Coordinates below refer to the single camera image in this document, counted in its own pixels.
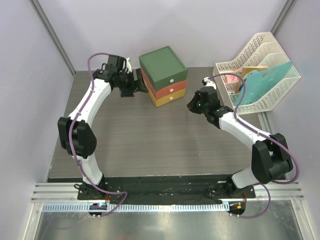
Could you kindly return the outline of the brown illustrated book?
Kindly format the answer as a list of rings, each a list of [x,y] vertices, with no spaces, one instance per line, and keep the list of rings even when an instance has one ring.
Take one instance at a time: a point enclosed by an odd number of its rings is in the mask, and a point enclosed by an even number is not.
[[[241,73],[240,76],[245,81],[248,77],[250,77],[250,76],[252,76],[252,75],[254,75],[254,74],[258,73],[258,72],[267,70],[267,69],[268,69],[267,66],[245,66],[245,67],[243,67],[242,73]],[[241,91],[242,88],[243,88],[243,83],[239,79],[238,83],[237,83],[237,87],[235,89],[235,93],[238,94]]]

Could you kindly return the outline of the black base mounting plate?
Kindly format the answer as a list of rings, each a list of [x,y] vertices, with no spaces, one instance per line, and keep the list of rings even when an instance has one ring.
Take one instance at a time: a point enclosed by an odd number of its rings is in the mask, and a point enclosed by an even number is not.
[[[127,200],[133,204],[141,203],[143,200],[173,205],[179,202],[195,200],[220,200],[220,199],[240,199],[247,197],[253,199],[256,197],[254,188],[248,186],[235,193],[227,190],[226,183],[205,183],[205,182],[152,182],[152,183],[109,183],[106,186],[109,192],[116,194],[122,191],[122,188],[128,193]]]

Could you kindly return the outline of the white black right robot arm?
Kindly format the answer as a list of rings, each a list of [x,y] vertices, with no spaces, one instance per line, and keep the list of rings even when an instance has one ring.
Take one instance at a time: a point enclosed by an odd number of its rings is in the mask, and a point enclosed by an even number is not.
[[[190,112],[204,115],[206,120],[241,141],[251,151],[250,166],[226,178],[225,193],[238,197],[248,187],[268,184],[293,170],[293,161],[288,153],[285,137],[261,131],[240,117],[234,111],[220,104],[213,86],[197,90],[187,104]]]

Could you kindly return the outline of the aluminium front rail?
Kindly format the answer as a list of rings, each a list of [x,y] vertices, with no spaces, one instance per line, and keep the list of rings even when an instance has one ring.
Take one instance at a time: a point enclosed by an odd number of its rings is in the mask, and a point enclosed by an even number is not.
[[[139,185],[126,198],[113,195],[109,198],[93,199],[81,196],[77,183],[38,183],[31,197],[32,203],[42,203],[43,212],[88,212],[93,216],[109,211],[116,213],[143,212],[226,212],[243,209],[252,201],[299,201],[303,200],[302,190],[297,182],[287,185],[269,183],[266,187],[250,187],[240,196],[223,196],[217,190],[203,184],[182,184],[169,187],[157,193],[143,193],[148,187]]]

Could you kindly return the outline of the green drawer cabinet shell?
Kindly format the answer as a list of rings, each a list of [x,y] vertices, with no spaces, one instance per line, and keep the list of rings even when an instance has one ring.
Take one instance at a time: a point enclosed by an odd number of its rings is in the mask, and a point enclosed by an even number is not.
[[[140,55],[139,63],[153,88],[154,81],[182,72],[188,73],[188,68],[170,46]]]

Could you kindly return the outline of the pink sticky note pad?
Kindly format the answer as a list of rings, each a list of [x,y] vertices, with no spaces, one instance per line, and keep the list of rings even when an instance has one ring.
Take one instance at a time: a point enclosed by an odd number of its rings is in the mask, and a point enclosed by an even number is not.
[[[239,80],[238,80],[238,77],[235,76],[235,75],[230,75],[230,74],[227,74],[225,76],[225,79],[224,79],[224,82],[225,83],[237,83]]]

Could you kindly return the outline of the green top drawer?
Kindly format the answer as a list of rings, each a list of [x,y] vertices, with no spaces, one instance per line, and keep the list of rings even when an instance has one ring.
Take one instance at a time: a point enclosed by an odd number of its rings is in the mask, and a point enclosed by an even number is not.
[[[178,83],[178,82],[185,80],[187,78],[187,76],[188,76],[187,72],[173,74],[173,75],[164,77],[162,79],[155,80],[153,87],[155,90],[160,90],[160,89],[163,89],[171,84]]]

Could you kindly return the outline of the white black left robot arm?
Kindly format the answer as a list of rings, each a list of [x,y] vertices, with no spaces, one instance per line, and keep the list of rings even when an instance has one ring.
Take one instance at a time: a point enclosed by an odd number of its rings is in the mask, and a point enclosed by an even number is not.
[[[74,159],[82,175],[77,185],[81,197],[100,200],[109,195],[105,177],[99,169],[95,150],[97,138],[92,124],[105,99],[115,88],[120,96],[133,97],[136,92],[147,93],[148,89],[139,70],[133,71],[130,59],[107,54],[107,62],[93,71],[88,68],[89,87],[77,107],[57,122],[61,147]]]

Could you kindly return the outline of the red drawer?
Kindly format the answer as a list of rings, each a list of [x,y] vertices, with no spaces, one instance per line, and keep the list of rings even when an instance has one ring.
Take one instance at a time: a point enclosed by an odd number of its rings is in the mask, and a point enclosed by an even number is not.
[[[148,90],[151,92],[151,95],[156,99],[163,98],[169,94],[175,93],[177,91],[183,90],[187,86],[187,79],[184,79],[182,81],[172,83],[164,88],[161,88],[159,90],[155,90],[152,86],[150,80],[148,79],[147,75],[145,74],[144,70],[140,68],[142,78],[144,80],[144,83],[146,84]]]

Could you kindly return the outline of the teal plastic folder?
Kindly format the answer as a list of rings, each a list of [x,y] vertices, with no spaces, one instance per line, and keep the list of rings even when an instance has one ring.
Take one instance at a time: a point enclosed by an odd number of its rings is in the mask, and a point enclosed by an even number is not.
[[[293,62],[289,61],[248,77],[244,81],[245,89],[242,87],[234,105],[237,106],[240,103],[240,106],[243,106],[257,102],[285,77],[292,66]]]

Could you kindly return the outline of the cream perforated file organizer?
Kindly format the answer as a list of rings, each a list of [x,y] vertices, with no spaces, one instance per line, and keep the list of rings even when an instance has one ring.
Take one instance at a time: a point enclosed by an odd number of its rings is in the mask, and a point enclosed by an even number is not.
[[[271,32],[256,33],[235,59],[216,63],[213,75],[224,105],[239,115],[273,110],[301,78]]]

